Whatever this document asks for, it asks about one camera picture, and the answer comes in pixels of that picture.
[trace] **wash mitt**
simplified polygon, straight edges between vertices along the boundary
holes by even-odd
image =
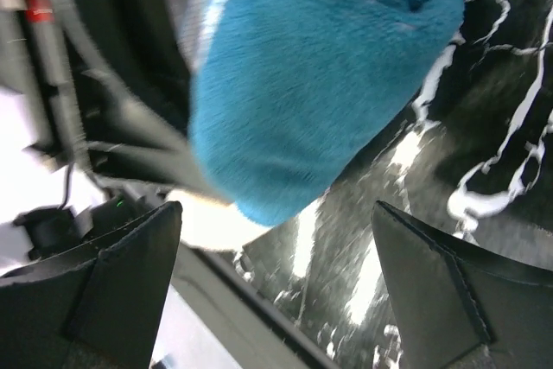
[[[402,110],[464,11],[463,0],[216,1],[191,143],[205,177],[266,227],[323,194]]]

